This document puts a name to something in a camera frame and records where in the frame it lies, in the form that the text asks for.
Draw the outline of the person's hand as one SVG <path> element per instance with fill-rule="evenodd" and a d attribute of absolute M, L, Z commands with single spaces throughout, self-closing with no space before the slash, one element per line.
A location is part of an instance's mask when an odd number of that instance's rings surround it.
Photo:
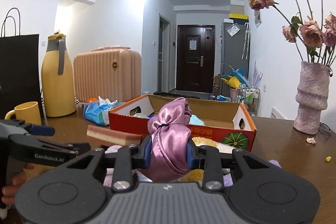
<path fill-rule="evenodd" d="M 26 181 L 27 175 L 24 170 L 21 171 L 21 173 L 16 174 L 12 178 L 11 184 L 2 188 L 2 202 L 5 205 L 12 205 L 17 191 Z"/>

